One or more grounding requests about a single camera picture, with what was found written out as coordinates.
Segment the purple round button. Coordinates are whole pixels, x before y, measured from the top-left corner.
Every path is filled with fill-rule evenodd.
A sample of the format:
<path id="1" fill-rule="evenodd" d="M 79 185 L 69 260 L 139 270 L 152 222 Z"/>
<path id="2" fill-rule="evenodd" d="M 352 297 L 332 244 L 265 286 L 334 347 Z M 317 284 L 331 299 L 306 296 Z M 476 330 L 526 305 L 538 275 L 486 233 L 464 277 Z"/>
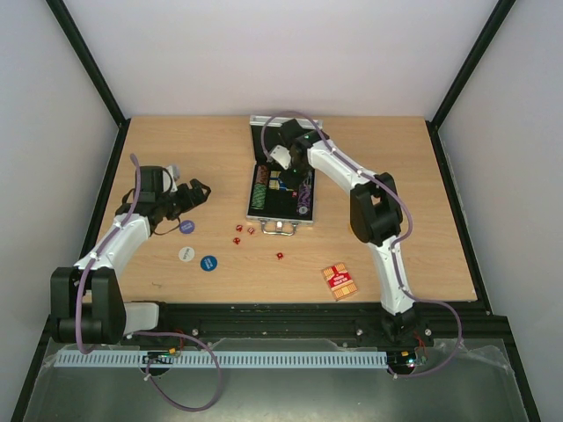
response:
<path id="1" fill-rule="evenodd" d="M 191 220 L 183 220 L 179 224 L 179 231 L 182 234 L 191 234 L 195 230 L 195 223 Z"/>

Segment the blue round button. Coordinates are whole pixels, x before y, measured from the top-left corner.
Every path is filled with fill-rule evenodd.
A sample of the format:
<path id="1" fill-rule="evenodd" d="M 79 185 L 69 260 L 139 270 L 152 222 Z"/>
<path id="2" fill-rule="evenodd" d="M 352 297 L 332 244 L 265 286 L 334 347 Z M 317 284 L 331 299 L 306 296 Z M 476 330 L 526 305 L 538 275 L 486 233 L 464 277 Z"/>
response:
<path id="1" fill-rule="evenodd" d="M 204 256 L 200 261 L 200 267 L 205 272 L 212 272 L 218 266 L 218 260 L 213 255 Z"/>

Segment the white dealer button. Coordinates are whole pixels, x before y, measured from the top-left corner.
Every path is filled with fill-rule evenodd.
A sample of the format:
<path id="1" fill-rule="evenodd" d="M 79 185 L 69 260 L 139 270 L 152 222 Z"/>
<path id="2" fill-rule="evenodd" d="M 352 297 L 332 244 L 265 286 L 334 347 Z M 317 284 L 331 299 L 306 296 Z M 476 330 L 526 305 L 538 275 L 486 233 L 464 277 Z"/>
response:
<path id="1" fill-rule="evenodd" d="M 179 250 L 178 253 L 179 260 L 182 262 L 189 262 L 194 259 L 195 251 L 194 248 L 186 246 Z"/>

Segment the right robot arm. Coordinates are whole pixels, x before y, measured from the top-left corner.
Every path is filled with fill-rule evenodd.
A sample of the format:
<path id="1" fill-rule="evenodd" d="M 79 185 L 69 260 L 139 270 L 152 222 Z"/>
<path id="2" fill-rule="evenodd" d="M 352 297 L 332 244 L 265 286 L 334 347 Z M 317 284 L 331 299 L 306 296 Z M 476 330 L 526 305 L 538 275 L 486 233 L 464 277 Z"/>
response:
<path id="1" fill-rule="evenodd" d="M 382 330 L 389 342 L 405 343 L 414 334 L 417 316 L 400 246 L 401 224 L 408 213 L 394 178 L 361 167 L 317 125 L 306 129 L 291 119 L 281 124 L 279 137 L 281 143 L 270 156 L 286 178 L 296 181 L 307 171 L 320 171 L 348 194 L 351 229 L 371 250 L 377 269 Z"/>

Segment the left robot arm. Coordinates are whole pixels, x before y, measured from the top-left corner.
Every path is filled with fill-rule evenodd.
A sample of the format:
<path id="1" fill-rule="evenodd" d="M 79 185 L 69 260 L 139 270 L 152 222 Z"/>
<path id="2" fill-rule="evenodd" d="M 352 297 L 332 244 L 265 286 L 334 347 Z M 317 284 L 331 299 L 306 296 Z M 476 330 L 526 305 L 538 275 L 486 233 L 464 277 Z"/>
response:
<path id="1" fill-rule="evenodd" d="M 114 345 L 157 327 L 159 305 L 124 302 L 119 278 L 162 221 L 179 221 L 208 200 L 211 189 L 198 179 L 176 180 L 172 166 L 137 165 L 134 187 L 122 198 L 110 229 L 73 266 L 54 270 L 49 323 L 55 342 L 79 348 Z"/>

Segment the aluminium poker case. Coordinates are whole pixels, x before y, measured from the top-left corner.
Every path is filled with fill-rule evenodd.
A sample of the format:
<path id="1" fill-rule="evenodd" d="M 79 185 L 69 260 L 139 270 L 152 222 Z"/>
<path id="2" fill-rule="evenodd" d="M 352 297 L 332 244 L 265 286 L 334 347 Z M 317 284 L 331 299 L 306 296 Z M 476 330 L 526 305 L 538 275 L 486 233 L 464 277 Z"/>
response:
<path id="1" fill-rule="evenodd" d="M 316 173 L 313 169 L 284 169 L 274 157 L 284 155 L 289 143 L 302 136 L 317 140 L 321 120 L 253 115 L 249 120 L 254 151 L 251 191 L 246 218 L 258 222 L 270 236 L 293 236 L 297 228 L 312 225 L 315 216 Z"/>

